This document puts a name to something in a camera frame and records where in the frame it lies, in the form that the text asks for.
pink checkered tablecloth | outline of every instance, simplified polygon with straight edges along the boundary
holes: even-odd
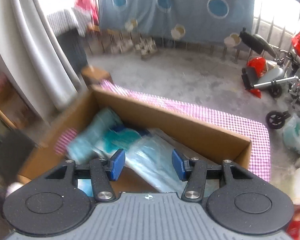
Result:
[[[104,90],[188,115],[249,137],[252,141],[249,171],[265,181],[270,181],[270,140],[268,130],[262,123],[203,106],[127,90],[107,80],[101,83],[101,87]]]

blue circle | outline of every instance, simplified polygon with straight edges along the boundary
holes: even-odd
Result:
[[[113,3],[114,3],[114,5],[121,7],[121,6],[126,5],[127,0],[113,0]]]
[[[165,9],[169,10],[171,8],[171,1],[170,0],[157,0],[158,5]]]
[[[224,0],[209,0],[208,11],[217,18],[224,18],[229,13],[229,7]]]

wheelchair wheel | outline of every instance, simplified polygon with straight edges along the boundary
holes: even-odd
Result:
[[[284,126],[286,118],[282,112],[271,111],[266,116],[266,122],[269,128],[277,130]]]
[[[271,86],[268,91],[273,98],[279,98],[282,95],[282,86],[280,85]]]

gray floor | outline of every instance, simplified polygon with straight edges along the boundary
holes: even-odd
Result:
[[[114,83],[127,89],[195,103],[212,109],[246,117],[265,124],[271,110],[287,110],[282,98],[272,99],[267,92],[259,99],[244,90],[241,68],[230,59],[210,57],[204,52],[183,49],[160,49],[148,60],[136,52],[123,55],[88,55],[89,64],[103,68]],[[298,155],[282,143],[281,130],[269,130],[271,142],[272,183],[284,191]]]

ribbed gray surface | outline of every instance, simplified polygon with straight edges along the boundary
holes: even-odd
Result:
[[[180,200],[175,193],[122,193],[119,200],[99,204],[80,227],[53,237],[29,237],[13,233],[8,240],[291,240],[283,232],[269,236],[245,236],[214,222],[196,203]]]

